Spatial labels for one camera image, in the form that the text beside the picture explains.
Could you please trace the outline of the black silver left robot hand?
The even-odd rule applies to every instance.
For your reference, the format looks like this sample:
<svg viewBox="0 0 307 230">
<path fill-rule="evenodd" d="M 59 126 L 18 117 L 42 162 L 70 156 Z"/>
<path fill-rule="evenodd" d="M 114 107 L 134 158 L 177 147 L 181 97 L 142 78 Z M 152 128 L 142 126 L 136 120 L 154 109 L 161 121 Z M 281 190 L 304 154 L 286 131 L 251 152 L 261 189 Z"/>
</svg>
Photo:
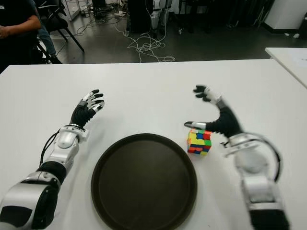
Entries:
<svg viewBox="0 0 307 230">
<path fill-rule="evenodd" d="M 104 95 L 99 92 L 98 89 L 90 91 L 79 101 L 71 115 L 70 125 L 83 128 L 104 107 L 105 101 L 101 99 Z"/>
</svg>

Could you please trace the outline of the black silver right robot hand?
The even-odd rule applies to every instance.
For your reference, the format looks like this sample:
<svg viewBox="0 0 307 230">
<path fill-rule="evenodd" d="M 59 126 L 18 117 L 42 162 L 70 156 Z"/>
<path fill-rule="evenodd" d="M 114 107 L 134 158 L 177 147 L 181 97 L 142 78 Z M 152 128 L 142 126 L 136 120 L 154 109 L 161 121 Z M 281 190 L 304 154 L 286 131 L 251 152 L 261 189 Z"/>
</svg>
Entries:
<svg viewBox="0 0 307 230">
<path fill-rule="evenodd" d="M 184 123 L 185 127 L 220 133 L 226 138 L 243 133 L 234 112 L 220 94 L 215 93 L 206 85 L 196 85 L 193 92 L 196 98 L 215 105 L 220 115 L 212 122 L 187 121 Z"/>
</svg>

